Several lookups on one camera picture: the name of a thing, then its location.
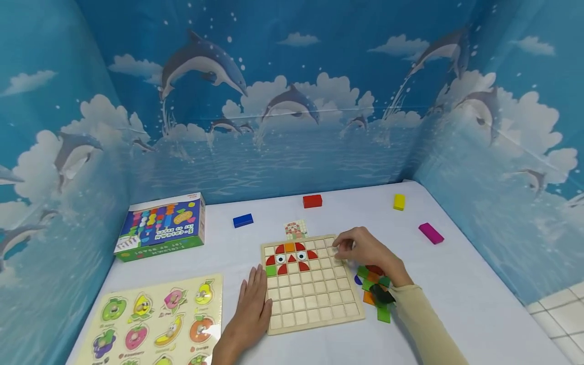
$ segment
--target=blue wooden block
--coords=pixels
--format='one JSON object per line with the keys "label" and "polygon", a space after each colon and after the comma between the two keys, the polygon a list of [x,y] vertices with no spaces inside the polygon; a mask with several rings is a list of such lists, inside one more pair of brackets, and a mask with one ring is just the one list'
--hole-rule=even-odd
{"label": "blue wooden block", "polygon": [[242,215],[241,217],[233,218],[233,226],[235,228],[243,227],[244,225],[248,225],[248,224],[252,224],[252,223],[253,223],[253,217],[252,217],[251,213]]}

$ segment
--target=white tablecloth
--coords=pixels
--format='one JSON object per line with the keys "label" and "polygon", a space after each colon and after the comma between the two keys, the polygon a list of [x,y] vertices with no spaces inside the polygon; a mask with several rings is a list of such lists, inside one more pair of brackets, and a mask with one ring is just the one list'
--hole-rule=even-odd
{"label": "white tablecloth", "polygon": [[[394,194],[406,196],[394,210]],[[305,219],[312,236],[366,226],[404,260],[470,364],[568,365],[523,306],[470,242],[416,182],[322,193],[323,206],[304,209],[301,196],[207,206],[206,242],[155,258],[115,261],[98,295],[220,272],[224,275],[223,328],[235,312],[241,280],[260,261],[260,244],[285,240],[284,223]],[[233,228],[234,217],[252,213],[254,223]],[[430,222],[444,236],[434,246],[418,230]],[[397,321],[367,318],[348,324],[265,336],[242,364],[417,364]],[[92,308],[67,364],[73,364],[96,313]]]}

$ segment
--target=cartoon fruit face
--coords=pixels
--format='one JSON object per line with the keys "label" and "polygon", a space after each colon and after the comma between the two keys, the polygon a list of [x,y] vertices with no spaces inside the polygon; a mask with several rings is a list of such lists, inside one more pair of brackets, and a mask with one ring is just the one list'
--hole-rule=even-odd
{"label": "cartoon fruit face", "polygon": [[174,314],[176,310],[186,303],[186,290],[174,289],[164,298],[164,305]]}
{"label": "cartoon fruit face", "polygon": [[163,347],[174,341],[174,339],[178,336],[180,330],[182,329],[183,325],[183,317],[185,316],[184,313],[180,313],[176,316],[175,320],[168,326],[168,330],[163,334],[156,337],[154,340],[154,345],[158,347]]}
{"label": "cartoon fruit face", "polygon": [[199,292],[194,296],[194,301],[197,302],[198,305],[206,305],[209,304],[211,300],[213,300],[213,288],[211,284],[215,280],[207,280],[199,287]]}
{"label": "cartoon fruit face", "polygon": [[140,293],[136,302],[134,302],[134,312],[128,323],[132,321],[145,320],[152,316],[152,299],[144,293]]}
{"label": "cartoon fruit face", "polygon": [[148,327],[140,324],[134,328],[130,328],[126,334],[126,348],[130,351],[136,350],[148,336]]}
{"label": "cartoon fruit face", "polygon": [[209,357],[209,355],[207,355],[205,353],[197,354],[197,356],[195,356],[192,359],[190,359],[188,365],[207,365],[207,362],[205,360],[208,357]]}
{"label": "cartoon fruit face", "polygon": [[113,343],[116,341],[116,331],[108,329],[93,341],[93,354],[96,359],[101,359],[103,355],[108,353]]}
{"label": "cartoon fruit face", "polygon": [[195,321],[190,327],[189,336],[194,343],[203,343],[211,337],[207,330],[213,325],[213,319],[204,314],[194,316]]}
{"label": "cartoon fruit face", "polygon": [[162,355],[156,360],[154,365],[172,365],[172,359],[168,355]]}
{"label": "cartoon fruit face", "polygon": [[123,298],[111,298],[103,307],[102,320],[113,321],[120,318],[121,314],[126,310],[126,305],[126,300]]}

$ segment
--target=white floor tile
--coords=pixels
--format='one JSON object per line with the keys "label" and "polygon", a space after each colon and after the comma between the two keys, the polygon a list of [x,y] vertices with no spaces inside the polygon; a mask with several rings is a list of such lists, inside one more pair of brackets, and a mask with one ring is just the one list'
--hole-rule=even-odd
{"label": "white floor tile", "polygon": [[570,337],[560,337],[553,341],[573,364],[584,364],[584,352],[578,348]]}
{"label": "white floor tile", "polygon": [[584,351],[584,333],[571,335],[570,337],[574,340],[574,342],[576,342],[576,345],[580,347],[580,350]]}
{"label": "white floor tile", "polygon": [[570,286],[570,290],[572,290],[572,292],[576,294],[578,298],[584,298],[584,281],[580,284]]}
{"label": "white floor tile", "polygon": [[540,299],[540,303],[545,309],[548,310],[554,307],[559,307],[562,304],[570,303],[571,301],[575,301],[577,299],[577,296],[572,293],[570,289],[564,289],[543,299]]}
{"label": "white floor tile", "polygon": [[548,312],[540,312],[531,316],[543,328],[548,337],[560,337],[566,334]]}
{"label": "white floor tile", "polygon": [[545,310],[544,307],[538,301],[536,301],[535,303],[531,303],[530,305],[526,305],[525,309],[529,314],[543,312]]}
{"label": "white floor tile", "polygon": [[567,334],[584,332],[584,303],[577,301],[550,310],[549,313]]}

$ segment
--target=yellow wooden block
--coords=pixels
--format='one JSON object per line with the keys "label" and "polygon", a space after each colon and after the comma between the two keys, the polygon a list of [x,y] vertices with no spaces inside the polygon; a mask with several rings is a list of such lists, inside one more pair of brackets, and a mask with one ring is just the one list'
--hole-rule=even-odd
{"label": "yellow wooden block", "polygon": [[394,197],[394,209],[404,210],[405,208],[405,196],[402,194],[396,194]]}

